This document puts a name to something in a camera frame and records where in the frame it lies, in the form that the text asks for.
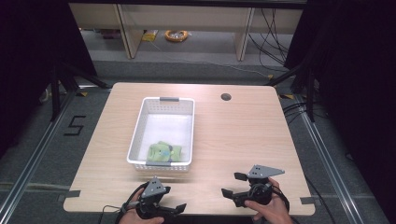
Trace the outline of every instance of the gray carpet floor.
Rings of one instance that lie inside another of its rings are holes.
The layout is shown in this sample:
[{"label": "gray carpet floor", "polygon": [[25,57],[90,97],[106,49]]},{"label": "gray carpet floor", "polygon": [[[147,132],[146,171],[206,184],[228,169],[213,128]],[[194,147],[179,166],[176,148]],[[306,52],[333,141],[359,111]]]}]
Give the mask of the gray carpet floor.
[{"label": "gray carpet floor", "polygon": [[[208,63],[169,63],[169,62],[116,62],[95,60],[95,68],[99,78],[108,84],[119,81],[129,82],[171,82],[171,83],[200,83],[200,84],[236,84],[262,85],[268,81],[268,74],[275,77],[281,72],[271,71],[257,64],[235,64],[238,69],[218,66]],[[258,73],[241,70],[259,71]],[[77,78],[81,85],[90,83]],[[292,78],[276,86],[279,94],[290,93]],[[68,191],[79,164],[84,156],[85,149],[90,142],[97,120],[106,103],[109,91],[90,88],[85,97],[75,96],[64,114],[56,134],[51,139],[42,161],[35,170],[28,188],[16,207],[8,223],[97,223],[99,213],[67,213],[63,210],[62,197]],[[295,104],[292,99],[279,99],[282,107]],[[326,117],[326,108],[315,104],[315,118],[317,128],[332,155],[340,175],[352,194],[365,223],[388,223],[375,197],[365,184],[354,162],[346,157],[347,149],[340,140],[332,121]],[[287,121],[290,123],[290,133],[296,147],[299,159],[306,177],[313,183],[325,203],[317,200],[316,213],[311,217],[296,217],[300,223],[332,223],[325,204],[329,207],[335,223],[349,223],[346,211],[340,203],[332,182],[318,155],[315,144],[307,131],[303,117],[290,111]],[[10,148],[0,160],[0,201],[3,201],[12,186],[23,171],[41,136],[50,124],[51,103],[45,102],[38,106],[29,121],[25,124],[19,142]],[[74,116],[86,116],[76,119],[76,124],[84,125],[78,136],[66,136],[76,130],[68,127]],[[315,199],[318,194],[310,186]],[[116,214],[106,213],[102,223],[113,223]],[[242,217],[182,217],[180,223],[251,223]]]}]

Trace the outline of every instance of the person's left hand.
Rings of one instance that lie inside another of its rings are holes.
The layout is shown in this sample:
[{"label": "person's left hand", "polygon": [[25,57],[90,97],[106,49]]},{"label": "person's left hand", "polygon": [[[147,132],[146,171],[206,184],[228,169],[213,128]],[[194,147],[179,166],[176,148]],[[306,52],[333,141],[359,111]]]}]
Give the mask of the person's left hand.
[{"label": "person's left hand", "polygon": [[[142,194],[144,189],[140,189],[132,198],[132,202],[136,202]],[[163,217],[154,217],[151,219],[142,219],[135,209],[128,210],[125,215],[121,218],[120,224],[161,224],[164,222]]]}]

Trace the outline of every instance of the wooden table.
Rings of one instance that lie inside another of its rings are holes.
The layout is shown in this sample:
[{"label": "wooden table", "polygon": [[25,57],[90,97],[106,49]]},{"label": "wooden table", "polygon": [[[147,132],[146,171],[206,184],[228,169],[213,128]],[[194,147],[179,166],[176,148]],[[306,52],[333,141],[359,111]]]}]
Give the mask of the wooden table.
[{"label": "wooden table", "polygon": [[[223,93],[232,96],[221,99]],[[234,172],[247,173],[254,164],[285,170],[274,177],[290,201],[290,214],[310,216],[313,204],[276,91],[272,87],[117,83],[111,91],[67,198],[69,212],[102,212],[105,205],[121,206],[142,183],[156,174],[138,172],[126,161],[143,98],[190,97],[195,100],[193,152],[186,174],[162,176],[171,187],[162,206],[186,203],[183,215],[248,216],[221,194],[249,190],[248,182],[235,180]]]}]

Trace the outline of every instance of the basket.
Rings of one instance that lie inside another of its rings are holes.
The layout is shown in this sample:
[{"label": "basket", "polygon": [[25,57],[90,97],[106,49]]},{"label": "basket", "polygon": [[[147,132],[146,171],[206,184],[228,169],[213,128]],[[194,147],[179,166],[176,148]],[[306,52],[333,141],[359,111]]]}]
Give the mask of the basket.
[{"label": "basket", "polygon": [[[192,160],[194,108],[191,98],[143,99],[127,161],[137,171],[187,172]],[[178,161],[149,161],[150,147],[160,142],[181,147]]]}]

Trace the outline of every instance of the green cloth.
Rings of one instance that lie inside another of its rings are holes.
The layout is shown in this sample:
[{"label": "green cloth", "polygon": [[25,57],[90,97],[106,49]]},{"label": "green cloth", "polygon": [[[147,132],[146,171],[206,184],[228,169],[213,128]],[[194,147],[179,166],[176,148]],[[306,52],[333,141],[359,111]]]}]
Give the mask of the green cloth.
[{"label": "green cloth", "polygon": [[180,146],[171,146],[163,141],[149,146],[148,161],[180,161]]}]

